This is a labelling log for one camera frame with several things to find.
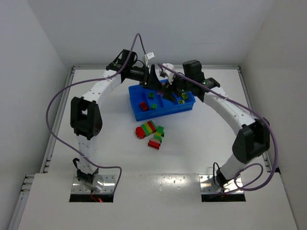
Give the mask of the red lego brick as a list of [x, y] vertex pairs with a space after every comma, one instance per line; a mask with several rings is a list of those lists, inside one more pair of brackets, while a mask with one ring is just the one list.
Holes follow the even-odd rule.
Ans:
[[142, 109], [143, 112], [146, 112], [146, 111], [149, 110], [147, 103], [141, 102], [139, 105], [140, 105], [140, 108]]

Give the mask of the purple green lego stack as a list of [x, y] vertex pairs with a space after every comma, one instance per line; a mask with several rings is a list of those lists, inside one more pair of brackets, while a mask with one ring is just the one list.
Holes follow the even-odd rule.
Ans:
[[157, 95], [164, 94], [164, 92], [165, 92], [165, 82], [162, 82], [160, 89], [157, 91]]

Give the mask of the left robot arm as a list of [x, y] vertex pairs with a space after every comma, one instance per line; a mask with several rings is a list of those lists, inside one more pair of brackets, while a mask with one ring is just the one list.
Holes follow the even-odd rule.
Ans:
[[77, 178], [87, 186], [98, 182], [99, 169], [92, 164], [92, 156], [97, 149], [97, 135], [103, 127], [100, 107], [108, 95], [125, 79], [138, 81], [141, 86], [158, 90], [161, 86], [154, 65], [149, 60], [154, 53], [144, 55], [142, 67], [136, 66], [137, 54], [128, 50], [122, 52], [106, 67], [103, 80], [97, 82], [87, 93], [71, 100], [70, 125], [77, 136], [79, 160], [73, 160], [77, 168]]

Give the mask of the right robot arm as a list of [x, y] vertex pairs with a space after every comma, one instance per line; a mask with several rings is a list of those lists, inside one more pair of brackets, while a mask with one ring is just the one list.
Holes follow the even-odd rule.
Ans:
[[218, 190], [222, 190], [227, 182], [236, 179], [250, 162], [270, 148], [268, 123], [242, 104], [229, 99], [220, 83], [204, 76], [199, 61], [184, 62], [183, 73], [176, 72], [169, 63], [160, 64], [159, 68], [160, 76], [167, 78], [161, 88], [166, 99], [173, 100], [183, 92], [191, 92], [211, 107], [233, 130], [236, 138], [232, 145], [232, 155], [217, 169], [212, 179]]

